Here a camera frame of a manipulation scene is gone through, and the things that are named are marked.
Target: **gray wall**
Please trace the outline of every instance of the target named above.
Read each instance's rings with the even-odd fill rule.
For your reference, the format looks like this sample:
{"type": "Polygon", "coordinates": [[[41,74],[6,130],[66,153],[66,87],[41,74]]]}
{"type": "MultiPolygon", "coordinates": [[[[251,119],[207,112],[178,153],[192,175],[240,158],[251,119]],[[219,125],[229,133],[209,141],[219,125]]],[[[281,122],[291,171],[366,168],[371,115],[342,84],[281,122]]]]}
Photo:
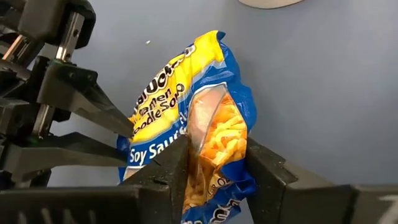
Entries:
{"type": "MultiPolygon", "coordinates": [[[[304,0],[271,11],[237,0],[92,3],[93,37],[73,60],[99,72],[126,114],[170,58],[223,30],[255,94],[254,139],[338,183],[398,184],[398,1],[304,0]]],[[[80,118],[53,127],[75,130],[114,145],[115,135],[80,118]]],[[[116,169],[62,167],[50,184],[117,181],[116,169]]],[[[245,210],[231,223],[248,219],[245,210]]]]}

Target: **ramen noodle package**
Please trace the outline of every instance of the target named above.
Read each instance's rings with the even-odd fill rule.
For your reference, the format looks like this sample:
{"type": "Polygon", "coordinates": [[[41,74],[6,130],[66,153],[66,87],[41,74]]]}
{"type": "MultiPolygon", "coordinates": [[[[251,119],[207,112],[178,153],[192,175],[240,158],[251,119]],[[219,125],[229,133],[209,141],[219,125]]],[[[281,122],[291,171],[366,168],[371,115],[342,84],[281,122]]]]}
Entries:
{"type": "Polygon", "coordinates": [[[131,116],[134,137],[118,138],[128,152],[121,180],[187,134],[188,182],[182,223],[223,223],[240,212],[255,190],[245,171],[246,139],[256,121],[251,91],[224,33],[211,31],[173,58],[139,96],[131,116]]]}

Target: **metal rod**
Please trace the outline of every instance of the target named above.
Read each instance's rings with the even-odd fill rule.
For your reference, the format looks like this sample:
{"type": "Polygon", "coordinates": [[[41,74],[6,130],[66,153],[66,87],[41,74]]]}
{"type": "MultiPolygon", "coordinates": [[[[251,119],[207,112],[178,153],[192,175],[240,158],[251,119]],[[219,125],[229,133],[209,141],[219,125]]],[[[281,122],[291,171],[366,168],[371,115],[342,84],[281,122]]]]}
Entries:
{"type": "MultiPolygon", "coordinates": [[[[77,12],[74,12],[70,15],[65,29],[66,31],[62,37],[61,44],[59,45],[57,54],[55,56],[56,59],[62,60],[64,62],[70,61],[79,38],[81,28],[83,27],[84,20],[85,18],[77,12]]],[[[42,139],[48,135],[54,112],[55,108],[49,105],[40,106],[39,113],[33,128],[33,133],[39,138],[42,139]]]]}
{"type": "Polygon", "coordinates": [[[24,36],[23,35],[19,35],[17,37],[17,39],[14,40],[14,42],[12,43],[12,45],[10,46],[10,48],[8,48],[8,51],[4,54],[4,56],[2,57],[3,60],[8,60],[11,61],[15,51],[20,48],[20,46],[24,43],[24,36]]]}

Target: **plastic bag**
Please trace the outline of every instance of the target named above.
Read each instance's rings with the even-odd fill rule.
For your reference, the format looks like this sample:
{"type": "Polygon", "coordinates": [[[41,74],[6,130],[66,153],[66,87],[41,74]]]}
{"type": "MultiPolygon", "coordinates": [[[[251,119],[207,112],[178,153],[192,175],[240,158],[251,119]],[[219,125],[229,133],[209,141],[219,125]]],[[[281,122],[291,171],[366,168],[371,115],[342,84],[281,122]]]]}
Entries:
{"type": "Polygon", "coordinates": [[[134,108],[133,139],[121,180],[187,134],[192,140],[182,223],[223,223],[255,190],[244,169],[247,134],[256,121],[251,90],[241,83],[232,52],[217,30],[195,39],[149,83],[134,108]]]}

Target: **white object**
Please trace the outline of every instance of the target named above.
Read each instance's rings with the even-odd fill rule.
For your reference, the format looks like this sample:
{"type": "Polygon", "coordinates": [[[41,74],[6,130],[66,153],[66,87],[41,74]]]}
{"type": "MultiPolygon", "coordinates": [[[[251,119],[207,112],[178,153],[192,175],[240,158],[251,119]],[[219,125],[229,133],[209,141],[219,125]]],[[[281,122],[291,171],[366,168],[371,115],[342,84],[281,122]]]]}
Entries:
{"type": "Polygon", "coordinates": [[[241,3],[260,9],[274,9],[289,6],[303,0],[239,0],[241,3]]]}
{"type": "Polygon", "coordinates": [[[391,205],[388,211],[386,211],[380,218],[377,224],[391,224],[398,222],[398,195],[386,195],[381,197],[382,201],[390,201],[391,205]]]}

